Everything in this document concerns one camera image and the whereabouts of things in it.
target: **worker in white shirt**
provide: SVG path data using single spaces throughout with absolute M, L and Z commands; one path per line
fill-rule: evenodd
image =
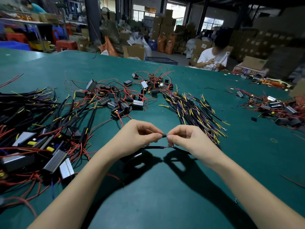
M 218 35 L 214 43 L 215 47 L 206 49 L 201 53 L 195 67 L 211 71 L 219 71 L 226 67 L 227 58 L 230 54 L 224 50 L 229 44 L 227 35 Z

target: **green tabletop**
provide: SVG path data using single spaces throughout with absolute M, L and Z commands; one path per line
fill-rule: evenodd
M 28 92 L 46 86 L 57 87 L 61 100 L 69 90 L 65 89 L 67 79 L 87 82 L 90 79 L 106 80 L 115 78 L 120 82 L 131 79 L 135 71 L 152 73 L 161 64 L 123 59 L 77 51 L 64 51 L 48 58 L 40 58 L 15 66 L 4 67 L 6 78 L 17 74 L 24 76 L 1 89 L 1 92 Z M 282 178 L 284 175 L 296 182 L 304 183 L 304 141 L 294 133 L 300 132 L 277 126 L 269 119 L 251 117 L 259 113 L 237 107 L 246 102 L 238 96 L 224 92 L 227 87 L 236 87 L 256 95 L 268 95 L 278 99 L 288 98 L 287 92 L 263 85 L 249 84 L 232 74 L 211 72 L 200 69 L 165 65 L 161 72 L 174 70 L 170 74 L 172 83 L 177 84 L 179 92 L 190 92 L 199 97 L 203 94 L 216 114 L 227 121 L 227 138 L 220 138 L 225 154 L 235 160 L 267 189 L 283 200 L 301 215 L 305 216 L 305 189 Z M 66 82 L 66 87 L 74 89 Z M 179 124 L 171 111 L 158 106 L 166 101 L 158 95 L 156 102 L 149 104 L 148 110 L 132 111 L 130 116 L 148 121 L 167 133 Z M 93 125 L 110 119 L 110 109 L 98 109 Z M 97 151 L 118 131 L 120 123 L 110 121 L 95 131 L 90 139 L 92 146 L 88 152 Z M 166 139 L 156 145 L 167 146 Z M 135 168 L 117 162 L 109 173 L 117 175 L 121 182 L 105 177 L 97 197 L 90 209 L 84 227 L 93 228 L 255 228 L 248 215 L 224 182 L 212 170 L 204 167 L 193 157 L 175 152 L 172 149 L 149 150 Z M 85 161 L 75 168 L 78 172 Z M 5 196 L 18 196 L 28 188 L 18 189 Z M 54 187 L 57 196 L 61 184 Z M 30 201 L 40 214 L 52 202 L 51 188 Z M 25 206 L 5 210 L 0 215 L 3 228 L 26 228 L 34 220 Z
M 15 65 L 49 56 L 48 53 L 0 48 L 0 66 Z

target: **right hand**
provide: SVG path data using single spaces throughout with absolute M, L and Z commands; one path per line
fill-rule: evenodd
M 209 168 L 227 156 L 197 126 L 178 125 L 167 134 L 168 146 L 180 145 Z
M 214 62 L 215 62 L 215 59 L 210 59 L 207 63 L 208 64 L 214 64 Z

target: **black hair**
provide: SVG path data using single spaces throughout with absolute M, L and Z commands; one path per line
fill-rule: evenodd
M 25 6 L 26 6 L 26 5 L 28 5 L 28 4 L 30 4 L 30 5 L 31 5 L 32 3 L 31 3 L 31 1 L 30 1 L 30 0 L 21 0 L 20 4 L 22 4 L 22 5 L 25 5 Z
M 227 45 L 229 45 L 229 37 L 227 34 L 219 34 L 215 40 L 215 47 L 218 47 L 220 49 L 226 48 Z

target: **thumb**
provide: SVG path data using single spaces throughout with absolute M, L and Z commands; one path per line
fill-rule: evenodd
M 169 143 L 173 143 L 175 145 L 180 145 L 184 148 L 187 147 L 188 139 L 186 139 L 186 138 L 182 138 L 182 137 L 177 136 L 177 135 L 167 135 L 167 140 L 168 140 Z
M 143 142 L 145 144 L 149 144 L 149 143 L 157 142 L 158 140 L 160 140 L 162 138 L 162 134 L 155 132 L 155 133 L 151 133 L 148 135 L 143 135 L 142 138 L 143 138 Z

